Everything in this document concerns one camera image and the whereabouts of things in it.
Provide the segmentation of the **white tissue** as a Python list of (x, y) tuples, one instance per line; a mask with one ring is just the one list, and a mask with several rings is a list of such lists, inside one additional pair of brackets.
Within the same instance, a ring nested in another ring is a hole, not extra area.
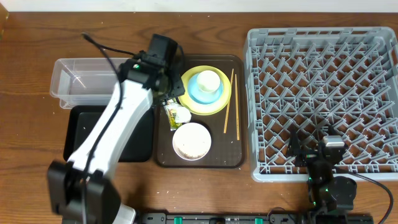
[(189, 123), (192, 118), (191, 112), (184, 106), (177, 106), (175, 108), (175, 122)]

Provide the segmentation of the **white bowl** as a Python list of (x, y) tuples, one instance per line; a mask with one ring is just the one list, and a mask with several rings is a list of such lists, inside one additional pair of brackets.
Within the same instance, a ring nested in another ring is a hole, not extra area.
[(187, 123), (179, 127), (172, 138), (175, 153), (186, 161), (197, 161), (211, 148), (211, 134), (199, 123)]

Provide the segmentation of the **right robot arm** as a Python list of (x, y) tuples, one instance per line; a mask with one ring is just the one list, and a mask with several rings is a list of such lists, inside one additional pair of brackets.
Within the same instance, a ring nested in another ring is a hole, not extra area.
[(286, 156), (294, 158), (295, 167), (307, 170), (308, 197), (315, 206), (307, 212), (309, 223), (348, 222), (346, 212), (354, 207), (357, 184), (349, 177), (333, 175), (347, 149), (332, 126), (328, 127), (328, 135), (311, 149), (302, 149), (297, 129), (290, 129)]

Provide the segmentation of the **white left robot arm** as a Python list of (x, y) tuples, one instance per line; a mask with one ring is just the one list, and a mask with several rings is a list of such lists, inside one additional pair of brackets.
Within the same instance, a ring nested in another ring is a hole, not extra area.
[(101, 117), (66, 162), (47, 171), (51, 210), (78, 223), (133, 223), (112, 183), (119, 158), (138, 122), (159, 101), (185, 93), (181, 47), (171, 53), (139, 52), (117, 68), (119, 81)]

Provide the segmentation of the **green snack wrapper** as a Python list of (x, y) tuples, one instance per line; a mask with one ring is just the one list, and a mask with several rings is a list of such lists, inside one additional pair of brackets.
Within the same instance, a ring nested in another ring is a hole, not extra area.
[(177, 101), (175, 99), (167, 100), (166, 104), (164, 105), (164, 110), (168, 117), (171, 131), (175, 131), (182, 125), (182, 123), (176, 122), (177, 109), (179, 107), (180, 107), (180, 104), (177, 103)]

